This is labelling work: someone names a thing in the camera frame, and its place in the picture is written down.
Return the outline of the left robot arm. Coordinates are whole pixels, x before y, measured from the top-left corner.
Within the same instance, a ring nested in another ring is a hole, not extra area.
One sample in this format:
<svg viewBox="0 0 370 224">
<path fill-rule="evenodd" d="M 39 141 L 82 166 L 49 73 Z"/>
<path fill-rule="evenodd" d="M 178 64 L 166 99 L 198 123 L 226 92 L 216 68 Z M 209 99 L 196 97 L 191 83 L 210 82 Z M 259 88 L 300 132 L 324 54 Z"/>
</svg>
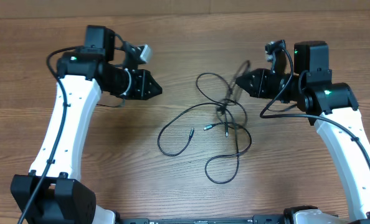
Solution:
<svg viewBox="0 0 370 224">
<path fill-rule="evenodd" d="M 57 82 L 55 105 L 40 151 L 26 175 L 15 175 L 11 194 L 28 223 L 119 223 L 120 216 L 97 204 L 81 183 L 83 147 L 93 111 L 104 92 L 148 100 L 162 88 L 143 65 L 149 45 L 116 41 L 104 26 L 88 26 L 82 45 L 56 50 L 49 70 Z"/>
</svg>

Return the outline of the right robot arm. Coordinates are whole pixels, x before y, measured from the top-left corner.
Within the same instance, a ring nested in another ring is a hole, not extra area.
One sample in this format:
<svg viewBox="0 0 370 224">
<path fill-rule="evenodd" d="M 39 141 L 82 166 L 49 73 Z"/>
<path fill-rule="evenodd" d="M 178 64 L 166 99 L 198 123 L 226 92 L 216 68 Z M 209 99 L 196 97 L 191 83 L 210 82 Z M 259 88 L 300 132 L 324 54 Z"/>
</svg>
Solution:
<svg viewBox="0 0 370 224">
<path fill-rule="evenodd" d="M 236 78 L 251 97 L 271 103 L 294 101 L 322 138 L 339 174 L 348 203 L 348 223 L 370 223 L 370 143 L 358 101 L 346 83 L 333 83 L 329 47 L 322 40 L 297 42 L 290 55 L 285 41 L 265 46 L 271 68 Z"/>
</svg>

